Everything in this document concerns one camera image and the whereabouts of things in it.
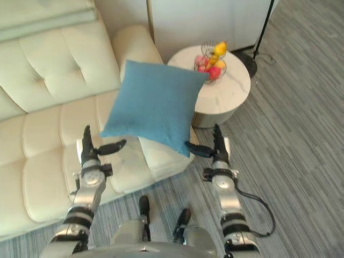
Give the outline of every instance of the white wall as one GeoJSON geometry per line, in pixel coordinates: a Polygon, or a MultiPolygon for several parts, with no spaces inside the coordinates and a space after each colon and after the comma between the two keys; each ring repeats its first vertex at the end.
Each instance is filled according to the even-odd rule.
{"type": "Polygon", "coordinates": [[[254,45],[260,35],[270,4],[270,0],[95,0],[95,2],[110,37],[118,29],[128,25],[143,24],[147,28],[152,25],[155,44],[164,62],[184,47],[210,40],[227,40],[229,50],[254,45]]]}
{"type": "Polygon", "coordinates": [[[164,62],[179,49],[210,40],[227,40],[229,50],[254,45],[269,4],[270,0],[150,0],[155,44],[164,62]]]}
{"type": "Polygon", "coordinates": [[[148,29],[146,0],[95,0],[95,3],[110,38],[129,25],[143,24],[148,29]]]}

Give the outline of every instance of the black lamp base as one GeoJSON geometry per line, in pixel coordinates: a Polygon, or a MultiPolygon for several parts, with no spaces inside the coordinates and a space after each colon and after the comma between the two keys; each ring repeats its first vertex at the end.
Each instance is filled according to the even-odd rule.
{"type": "Polygon", "coordinates": [[[251,58],[249,55],[244,54],[243,52],[233,52],[233,54],[240,59],[240,61],[246,67],[249,77],[252,78],[258,70],[256,61],[251,58]]]}

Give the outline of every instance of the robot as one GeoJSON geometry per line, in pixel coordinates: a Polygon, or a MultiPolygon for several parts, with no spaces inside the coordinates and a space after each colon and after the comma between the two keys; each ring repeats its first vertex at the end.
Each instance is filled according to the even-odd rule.
{"type": "MultiPolygon", "coordinates": [[[[215,125],[214,148],[185,144],[190,151],[201,157],[212,157],[212,167],[205,168],[203,180],[212,183],[220,207],[220,224],[224,237],[225,257],[260,257],[256,237],[266,237],[275,229],[275,219],[269,208],[258,196],[245,193],[238,188],[237,170],[230,167],[229,139],[223,137],[220,127],[215,125]],[[252,231],[241,211],[236,191],[246,197],[261,202],[269,211],[273,227],[267,234],[252,231]]],[[[81,171],[76,175],[75,198],[62,225],[57,228],[51,242],[41,253],[41,258],[54,257],[189,257],[216,258],[217,251],[209,233],[198,226],[188,225],[191,212],[183,210],[173,231],[174,241],[151,242],[149,230],[149,200],[142,196],[139,200],[140,215],[136,220],[122,224],[113,236],[111,245],[88,250],[90,227],[105,190],[106,178],[112,175],[111,164],[101,164],[99,155],[109,155],[120,151],[126,144],[122,140],[95,148],[92,144],[90,126],[86,126],[82,144],[78,145],[81,171]]]]}

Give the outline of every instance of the yellow fruit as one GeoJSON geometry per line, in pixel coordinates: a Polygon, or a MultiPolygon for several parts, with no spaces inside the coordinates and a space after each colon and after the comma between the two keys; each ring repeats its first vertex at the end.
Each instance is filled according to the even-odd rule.
{"type": "Polygon", "coordinates": [[[212,55],[212,56],[209,58],[209,64],[213,65],[213,64],[215,64],[218,60],[219,60],[219,56],[217,56],[217,55],[212,55]]]}
{"type": "Polygon", "coordinates": [[[205,70],[208,71],[211,66],[212,66],[212,64],[210,64],[210,62],[208,62],[207,65],[205,66],[205,70]]]}
{"type": "Polygon", "coordinates": [[[222,41],[219,44],[216,44],[213,50],[214,55],[218,55],[218,56],[226,54],[226,51],[227,51],[227,42],[225,41],[222,41]]]}
{"type": "Polygon", "coordinates": [[[224,60],[219,60],[214,64],[215,67],[218,67],[220,69],[225,69],[226,63],[224,60]]]}

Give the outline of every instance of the gray carpet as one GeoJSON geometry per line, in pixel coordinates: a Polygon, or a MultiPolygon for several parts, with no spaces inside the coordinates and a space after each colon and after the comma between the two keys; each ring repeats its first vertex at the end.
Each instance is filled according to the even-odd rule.
{"type": "MultiPolygon", "coordinates": [[[[267,28],[247,101],[221,128],[231,138],[234,168],[243,189],[258,194],[274,210],[277,230],[259,239],[263,257],[344,257],[344,2],[281,0],[267,28]]],[[[197,130],[211,144],[210,130],[197,130]]],[[[221,245],[218,206],[196,158],[183,173],[100,207],[90,245],[102,246],[122,221],[138,214],[147,194],[152,206],[152,238],[170,241],[184,207],[192,223],[205,227],[221,245]]],[[[250,225],[264,232],[269,217],[242,199],[250,225]]],[[[0,243],[1,257],[37,257],[56,225],[0,243]]]]}

